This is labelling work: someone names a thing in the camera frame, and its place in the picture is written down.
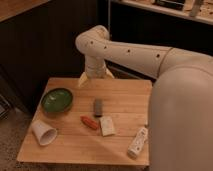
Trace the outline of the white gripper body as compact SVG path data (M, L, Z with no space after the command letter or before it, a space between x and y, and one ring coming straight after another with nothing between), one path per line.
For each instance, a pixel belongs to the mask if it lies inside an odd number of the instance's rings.
M103 78L106 74L106 64L102 58L85 57L85 73L89 78Z

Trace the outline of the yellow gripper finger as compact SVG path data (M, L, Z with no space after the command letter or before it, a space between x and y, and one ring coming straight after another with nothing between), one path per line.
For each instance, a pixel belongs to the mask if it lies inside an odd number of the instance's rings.
M82 87L88 80L87 74L83 72L78 80L78 86Z
M114 75L111 73L111 71L108 68L106 69L105 78L115 79Z

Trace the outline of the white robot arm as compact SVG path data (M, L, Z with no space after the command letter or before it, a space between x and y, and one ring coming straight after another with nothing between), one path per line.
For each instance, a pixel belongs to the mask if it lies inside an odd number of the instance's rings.
M107 60L154 78L149 105L150 171L213 171L213 57L115 42L97 25L75 39L85 55L79 82L110 75Z

